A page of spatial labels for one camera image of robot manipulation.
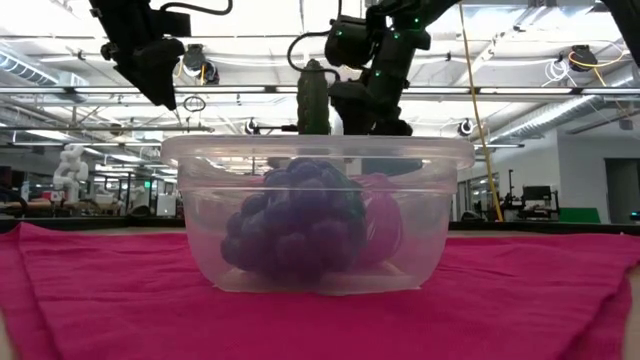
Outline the black aluminium table frame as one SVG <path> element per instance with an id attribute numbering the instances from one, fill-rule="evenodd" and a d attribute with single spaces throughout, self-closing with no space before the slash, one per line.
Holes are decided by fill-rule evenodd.
<path id="1" fill-rule="evenodd" d="M 159 217 L 77 217 L 77 218 L 7 218 L 0 219 L 0 233 L 6 233 L 22 222 L 46 229 L 61 231 L 105 230 L 128 227 L 184 228 L 185 221 Z M 452 231 L 498 231 L 541 234 L 627 234 L 640 236 L 640 225 L 615 225 L 558 222 L 450 222 Z"/>

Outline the purple toy grape bunch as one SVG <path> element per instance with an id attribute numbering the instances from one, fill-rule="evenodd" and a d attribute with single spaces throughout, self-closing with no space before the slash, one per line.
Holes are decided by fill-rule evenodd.
<path id="1" fill-rule="evenodd" d="M 367 242 L 358 182 L 326 160 L 298 157 L 263 184 L 227 220 L 220 252 L 228 264 L 300 283 L 353 266 Z"/>

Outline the black monitor on stand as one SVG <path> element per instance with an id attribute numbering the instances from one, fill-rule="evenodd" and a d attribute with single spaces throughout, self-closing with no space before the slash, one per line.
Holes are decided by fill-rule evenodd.
<path id="1" fill-rule="evenodd" d="M 524 186 L 522 208 L 518 216 L 523 220 L 557 221 L 560 215 L 558 191 L 549 185 Z"/>

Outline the green board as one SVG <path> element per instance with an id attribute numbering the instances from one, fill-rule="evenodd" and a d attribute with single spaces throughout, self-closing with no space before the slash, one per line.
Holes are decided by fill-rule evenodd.
<path id="1" fill-rule="evenodd" d="M 562 223 L 600 224 L 597 208 L 564 207 L 559 210 L 558 221 Z"/>

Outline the green cactus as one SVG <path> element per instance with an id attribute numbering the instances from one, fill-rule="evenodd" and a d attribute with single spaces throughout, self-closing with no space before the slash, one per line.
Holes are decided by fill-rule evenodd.
<path id="1" fill-rule="evenodd" d="M 328 82 L 321 64 L 310 59 L 297 82 L 297 128 L 301 135 L 329 135 Z"/>

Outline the red triangular cloth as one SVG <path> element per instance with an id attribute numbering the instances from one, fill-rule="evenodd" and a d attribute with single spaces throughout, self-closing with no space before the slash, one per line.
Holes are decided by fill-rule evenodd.
<path id="1" fill-rule="evenodd" d="M 619 360 L 640 237 L 451 238 L 418 290 L 230 293 L 182 234 L 0 235 L 22 360 Z"/>

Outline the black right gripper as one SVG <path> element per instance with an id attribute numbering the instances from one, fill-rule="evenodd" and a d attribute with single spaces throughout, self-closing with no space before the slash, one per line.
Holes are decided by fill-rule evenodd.
<path id="1" fill-rule="evenodd" d="M 330 103 L 342 120 L 349 116 L 372 113 L 380 118 L 397 120 L 386 121 L 382 126 L 383 135 L 412 135 L 413 128 L 404 120 L 400 120 L 398 102 L 375 97 L 367 87 L 359 81 L 337 81 L 328 88 Z M 380 133 L 380 122 L 367 119 L 348 121 L 349 135 L 376 135 Z"/>

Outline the clear plastic tupperware container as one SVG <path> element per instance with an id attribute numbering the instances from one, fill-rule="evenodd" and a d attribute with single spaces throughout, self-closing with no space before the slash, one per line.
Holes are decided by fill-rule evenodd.
<path id="1" fill-rule="evenodd" d="M 460 170 L 474 147 L 451 138 L 353 135 L 183 135 L 166 140 L 162 161 L 173 166 L 184 204 L 188 243 L 202 274 L 228 292 L 312 292 L 327 295 L 416 289 L 443 253 Z M 356 262 L 315 283 L 273 280 L 228 264 L 220 245 L 226 223 L 248 196 L 263 192 L 263 176 L 303 157 L 326 160 L 356 181 L 381 173 L 398 186 L 404 241 L 390 259 Z"/>

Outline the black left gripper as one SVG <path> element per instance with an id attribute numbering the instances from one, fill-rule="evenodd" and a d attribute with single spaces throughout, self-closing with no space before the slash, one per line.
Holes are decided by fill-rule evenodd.
<path id="1" fill-rule="evenodd" d="M 131 82 L 154 105 L 175 110 L 173 70 L 184 54 L 175 38 L 145 38 L 145 33 L 106 31 L 108 42 L 101 49 L 105 60 Z"/>

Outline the red oblong toy vegetable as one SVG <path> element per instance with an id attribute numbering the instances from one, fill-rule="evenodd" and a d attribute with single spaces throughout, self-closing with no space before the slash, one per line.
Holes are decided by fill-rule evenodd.
<path id="1" fill-rule="evenodd" d="M 393 257 L 404 241 L 401 209 L 393 197 L 398 186 L 381 173 L 361 175 L 356 181 L 364 189 L 366 212 L 366 244 L 357 263 L 372 266 Z"/>

